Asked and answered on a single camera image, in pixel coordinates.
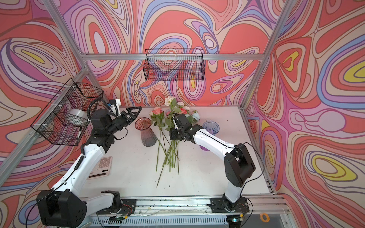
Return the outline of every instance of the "artificial flower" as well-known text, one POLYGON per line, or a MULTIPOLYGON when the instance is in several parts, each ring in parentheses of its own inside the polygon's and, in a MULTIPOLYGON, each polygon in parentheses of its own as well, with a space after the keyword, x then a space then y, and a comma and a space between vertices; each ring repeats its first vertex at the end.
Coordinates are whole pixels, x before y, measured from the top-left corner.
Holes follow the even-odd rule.
POLYGON ((200 115, 199 115, 199 113, 197 113, 197 112, 194 112, 194 113, 193 113, 193 117, 194 117, 194 119, 196 119, 197 121, 199 121, 199 120, 200 120, 200 115))
POLYGON ((183 109, 185 109, 186 111, 190 111, 190 108, 188 106, 184 106, 183 109))
POLYGON ((176 97, 171 96, 171 97, 169 98, 169 102, 171 103, 174 99, 176 99, 176 97))
POLYGON ((174 96, 168 96, 168 97, 166 97, 166 98, 165 98, 165 105, 166 105, 166 106, 170 106, 171 101, 172 101, 173 99, 175 99, 175 97, 174 97, 174 96))
POLYGON ((180 113, 183 113, 183 114, 187 114, 188 112, 185 110, 185 109, 183 109, 183 108, 180 108, 180 110, 181 110, 181 112, 180 113))
POLYGON ((166 110, 166 116, 168 116, 171 113, 171 109, 166 110))
POLYGON ((156 115, 160 115, 162 113, 162 109, 160 107, 156 107, 152 112, 156 115))

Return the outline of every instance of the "calculator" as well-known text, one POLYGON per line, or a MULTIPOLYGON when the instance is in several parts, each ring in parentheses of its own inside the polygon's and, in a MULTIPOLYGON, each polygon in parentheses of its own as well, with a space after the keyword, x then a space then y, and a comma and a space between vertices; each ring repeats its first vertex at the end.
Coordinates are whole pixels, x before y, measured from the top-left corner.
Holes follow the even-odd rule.
POLYGON ((112 166, 112 157, 102 157, 100 161, 95 165, 89 174, 89 179, 95 179, 99 177, 106 177, 110 173, 110 168, 112 166))

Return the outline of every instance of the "bouquet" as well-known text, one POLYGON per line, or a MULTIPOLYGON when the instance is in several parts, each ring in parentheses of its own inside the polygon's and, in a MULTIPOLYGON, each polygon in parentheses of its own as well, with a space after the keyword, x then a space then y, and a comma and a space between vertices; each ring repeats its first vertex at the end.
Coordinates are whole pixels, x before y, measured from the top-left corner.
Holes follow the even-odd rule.
POLYGON ((160 137, 157 139, 159 144, 158 144, 158 149, 157 149, 156 172, 157 172, 157 168, 158 168, 158 155, 159 155, 160 147, 162 148, 162 150, 165 154, 165 159, 162 164, 162 169, 161 169, 160 177, 157 182, 157 186, 158 186, 158 183, 160 182, 161 174, 162 174, 162 171, 163 171, 165 165, 169 165, 169 170, 171 172, 171 168, 175 168, 176 163, 177 163, 177 172, 179 173, 179 158, 178 158, 178 149, 177 149, 177 145, 178 145, 179 141, 171 140, 171 142, 169 142, 169 140, 163 133, 162 128, 166 127, 165 130, 170 131, 171 128, 175 127, 172 119, 174 117, 174 114, 176 114, 176 113, 185 114, 185 116, 187 117, 187 119, 189 120, 189 122, 191 124, 196 124, 200 120, 200 116, 199 116, 199 113, 197 110, 191 110, 183 102, 178 102, 176 100, 176 97, 168 96, 167 98, 165 98, 165 105, 170 107, 167 110, 166 115, 160 107, 155 107, 155 109, 152 112, 150 112, 151 119, 154 121, 154 126, 158 126, 158 128, 160 130, 160 137))

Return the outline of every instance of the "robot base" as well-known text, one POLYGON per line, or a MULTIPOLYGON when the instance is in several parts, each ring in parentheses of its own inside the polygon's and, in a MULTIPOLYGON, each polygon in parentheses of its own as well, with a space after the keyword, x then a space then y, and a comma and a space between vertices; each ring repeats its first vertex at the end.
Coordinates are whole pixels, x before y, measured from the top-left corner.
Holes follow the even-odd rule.
POLYGON ((121 205, 120 207, 115 207, 113 205, 109 208, 102 209, 98 212, 96 212, 98 215, 123 215, 123 214, 134 214, 135 206, 136 206, 136 199, 123 199, 120 198, 121 205))
POLYGON ((210 198, 212 213, 240 212, 243 215, 250 211, 247 199, 240 197, 234 204, 226 202, 224 197, 210 198))

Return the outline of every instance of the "light blue flower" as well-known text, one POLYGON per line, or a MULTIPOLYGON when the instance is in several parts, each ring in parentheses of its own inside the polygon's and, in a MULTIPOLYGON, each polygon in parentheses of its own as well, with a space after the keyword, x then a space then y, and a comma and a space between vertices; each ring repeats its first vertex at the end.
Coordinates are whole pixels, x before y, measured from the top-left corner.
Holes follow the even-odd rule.
POLYGON ((193 113, 193 117, 194 117, 194 119, 196 119, 197 121, 199 121, 199 120, 200 120, 200 115, 199 115, 199 113, 197 113, 197 112, 194 112, 194 113, 193 113))

